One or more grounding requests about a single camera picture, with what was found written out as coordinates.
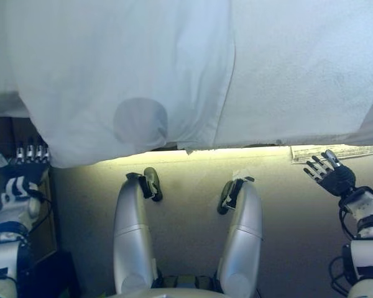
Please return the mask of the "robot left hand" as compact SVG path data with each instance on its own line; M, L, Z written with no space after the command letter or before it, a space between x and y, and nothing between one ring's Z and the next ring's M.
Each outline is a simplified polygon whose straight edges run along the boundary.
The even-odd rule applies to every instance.
M15 155L6 158L0 153L0 220L15 221L16 218L36 219L45 198L39 191L50 168L48 145L39 141L23 143L16 147Z

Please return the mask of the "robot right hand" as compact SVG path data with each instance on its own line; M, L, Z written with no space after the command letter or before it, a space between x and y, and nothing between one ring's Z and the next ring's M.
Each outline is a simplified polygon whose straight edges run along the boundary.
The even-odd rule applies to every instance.
M346 197L356 188L356 176L354 172L342 164L332 150L321 153L324 160L312 155L306 161L304 172L316 184L337 197Z

